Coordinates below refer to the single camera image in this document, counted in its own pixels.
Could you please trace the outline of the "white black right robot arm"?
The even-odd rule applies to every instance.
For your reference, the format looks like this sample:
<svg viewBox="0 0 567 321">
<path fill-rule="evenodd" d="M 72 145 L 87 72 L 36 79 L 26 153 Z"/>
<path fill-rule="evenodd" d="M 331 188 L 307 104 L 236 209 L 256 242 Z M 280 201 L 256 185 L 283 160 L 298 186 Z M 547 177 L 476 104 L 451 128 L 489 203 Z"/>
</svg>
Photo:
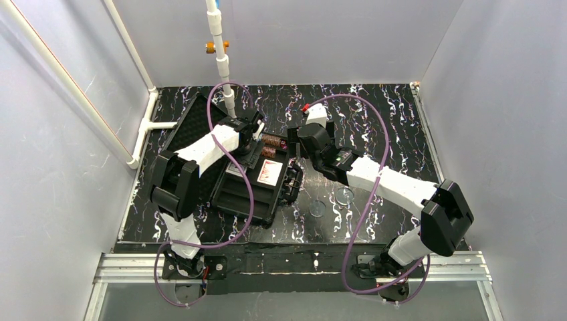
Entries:
<svg viewBox="0 0 567 321">
<path fill-rule="evenodd" d="M 453 255 L 474 216 L 460 186 L 449 179 L 433 183 L 406 176 L 351 148 L 339 148 L 328 132 L 329 124 L 311 123 L 288 129 L 290 144 L 331 181 L 364 189 L 416 217 L 420 225 L 388 243 L 370 263 L 361 267 L 368 276 L 394 276 L 420 257 Z"/>
</svg>

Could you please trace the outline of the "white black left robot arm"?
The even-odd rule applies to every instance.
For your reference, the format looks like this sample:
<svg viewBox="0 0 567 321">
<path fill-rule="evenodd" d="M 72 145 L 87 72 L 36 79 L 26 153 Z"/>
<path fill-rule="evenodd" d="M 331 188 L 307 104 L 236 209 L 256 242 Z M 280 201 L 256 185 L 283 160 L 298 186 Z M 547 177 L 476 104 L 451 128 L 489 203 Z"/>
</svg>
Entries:
<svg viewBox="0 0 567 321">
<path fill-rule="evenodd" d="M 158 207 L 166 224 L 169 239 L 165 257 L 184 276 L 204 275 L 205 265 L 199 258 L 201 244 L 193 212 L 203 186 L 201 178 L 217 161 L 227 157 L 244 174 L 235 155 L 251 150 L 264 128 L 264 115 L 246 110 L 241 117 L 227 116 L 209 125 L 209 132 L 196 142 L 174 152 L 166 150 L 154 164 L 150 201 Z"/>
</svg>

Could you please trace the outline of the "black poker set case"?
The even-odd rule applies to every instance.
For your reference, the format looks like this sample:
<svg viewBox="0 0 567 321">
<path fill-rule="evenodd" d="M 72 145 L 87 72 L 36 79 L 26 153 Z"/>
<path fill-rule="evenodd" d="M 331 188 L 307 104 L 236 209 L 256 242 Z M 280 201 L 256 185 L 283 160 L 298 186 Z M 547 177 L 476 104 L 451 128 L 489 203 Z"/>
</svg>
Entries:
<svg viewBox="0 0 567 321">
<path fill-rule="evenodd" d="M 160 153 L 166 150 L 174 152 L 189 146 L 209 132 L 210 124 L 217 124 L 227 116 L 229 115 L 220 107 L 208 103 L 206 97 L 197 94 Z M 259 136 L 259 159 L 253 169 L 243 166 L 245 173 L 242 177 L 225 172 L 227 165 L 232 163 L 227 157 L 218 160 L 203 174 L 197 207 L 208 203 L 226 214 L 242 219 L 250 218 L 254 225 L 269 227 L 274 220 L 276 207 L 280 203 L 292 203 L 297 199 L 303 178 L 302 169 L 290 163 L 290 152 L 281 147 L 269 146 L 277 149 L 275 159 L 261 156 L 262 148 L 268 146 L 261 140 L 263 135 L 267 134 L 262 131 Z M 257 182 L 265 159 L 283 164 L 275 187 Z"/>
</svg>

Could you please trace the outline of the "blue playing card box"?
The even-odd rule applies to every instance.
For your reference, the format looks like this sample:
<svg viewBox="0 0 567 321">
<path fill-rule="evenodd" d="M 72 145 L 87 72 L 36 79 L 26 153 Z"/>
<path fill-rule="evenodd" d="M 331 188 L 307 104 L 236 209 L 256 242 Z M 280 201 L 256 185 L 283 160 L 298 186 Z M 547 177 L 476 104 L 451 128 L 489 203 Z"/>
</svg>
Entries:
<svg viewBox="0 0 567 321">
<path fill-rule="evenodd" d="M 243 176 L 241 171 L 238 169 L 238 167 L 234 163 L 229 163 L 227 165 L 225 172 L 228 173 L 228 174 L 231 174 L 231 175 L 235 175 L 237 177 Z"/>
</svg>

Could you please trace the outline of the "red playing card box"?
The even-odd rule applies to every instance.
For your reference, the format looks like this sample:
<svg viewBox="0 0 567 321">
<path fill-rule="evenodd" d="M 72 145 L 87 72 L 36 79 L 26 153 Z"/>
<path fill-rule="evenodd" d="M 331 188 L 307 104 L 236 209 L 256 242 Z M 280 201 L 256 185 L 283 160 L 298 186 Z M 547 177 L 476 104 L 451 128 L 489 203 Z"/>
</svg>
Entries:
<svg viewBox="0 0 567 321">
<path fill-rule="evenodd" d="M 282 167 L 283 164 L 280 162 L 265 159 L 261 166 L 257 182 L 275 187 L 279 180 Z"/>
</svg>

